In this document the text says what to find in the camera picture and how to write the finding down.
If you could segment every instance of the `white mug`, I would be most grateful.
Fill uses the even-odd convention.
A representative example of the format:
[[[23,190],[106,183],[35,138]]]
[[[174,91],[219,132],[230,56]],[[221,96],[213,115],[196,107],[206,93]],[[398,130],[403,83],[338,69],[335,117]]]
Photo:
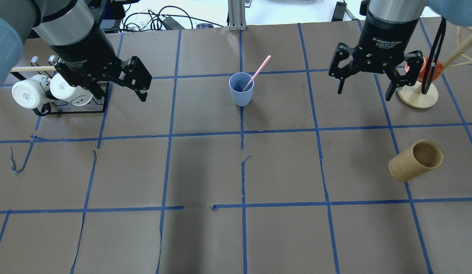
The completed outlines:
[[[70,102],[75,106],[83,106],[90,102],[92,93],[79,86],[72,87],[59,74],[55,74],[50,83],[50,92],[55,98]]]
[[[50,78],[43,75],[35,75],[30,79],[15,83],[11,89],[13,99],[22,107],[34,109],[46,103],[53,102],[46,97],[50,86]]]

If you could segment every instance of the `silver metal cylinder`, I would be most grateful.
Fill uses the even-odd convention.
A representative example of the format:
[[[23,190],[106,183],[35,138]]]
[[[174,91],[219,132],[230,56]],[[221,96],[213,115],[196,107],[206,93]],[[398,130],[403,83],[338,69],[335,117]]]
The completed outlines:
[[[73,44],[88,35],[94,25],[94,16],[83,0],[63,16],[43,22],[34,30],[49,45]]]
[[[410,22],[418,19],[426,7],[425,0],[370,0],[370,12],[389,22]]]

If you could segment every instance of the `power adapter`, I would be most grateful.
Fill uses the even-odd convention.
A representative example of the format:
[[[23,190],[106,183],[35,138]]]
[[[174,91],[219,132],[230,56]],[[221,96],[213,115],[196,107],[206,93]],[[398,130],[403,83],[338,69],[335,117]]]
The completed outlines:
[[[346,12],[346,6],[348,4],[343,2],[336,2],[336,7],[334,8],[334,14],[332,15],[331,22],[342,21],[344,19],[344,13]]]
[[[170,16],[166,17],[162,21],[162,24],[167,30],[185,29],[184,27],[182,27],[182,25],[180,25],[177,21],[175,21],[175,19]]]

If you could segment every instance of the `blue cup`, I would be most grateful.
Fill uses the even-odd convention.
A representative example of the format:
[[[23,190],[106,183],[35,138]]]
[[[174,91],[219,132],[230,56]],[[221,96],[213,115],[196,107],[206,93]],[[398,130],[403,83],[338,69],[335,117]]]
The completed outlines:
[[[244,72],[238,72],[229,78],[229,89],[231,90],[231,97],[237,106],[244,107],[250,103],[253,96],[253,81],[245,92],[241,92],[243,88],[251,80],[251,75]]]

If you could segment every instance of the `robotic arm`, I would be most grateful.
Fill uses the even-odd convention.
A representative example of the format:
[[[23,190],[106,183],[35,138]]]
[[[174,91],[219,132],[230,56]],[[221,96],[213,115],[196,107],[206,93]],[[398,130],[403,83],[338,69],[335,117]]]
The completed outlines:
[[[472,0],[427,0],[445,19],[457,25],[472,25]],[[368,0],[361,2],[365,24],[354,48],[339,43],[332,58],[329,76],[339,80],[341,94],[346,78],[360,72],[386,73],[391,83],[385,98],[389,101],[397,87],[413,86],[424,58],[420,50],[405,54],[405,48],[426,6],[426,0]],[[352,56],[344,67],[341,61]],[[403,61],[410,69],[400,75],[396,67]]]
[[[72,87],[100,99],[104,92],[97,82],[112,81],[146,101],[152,76],[138,57],[116,57],[84,0],[0,0],[0,85],[21,58],[31,28],[62,59],[55,69]]]

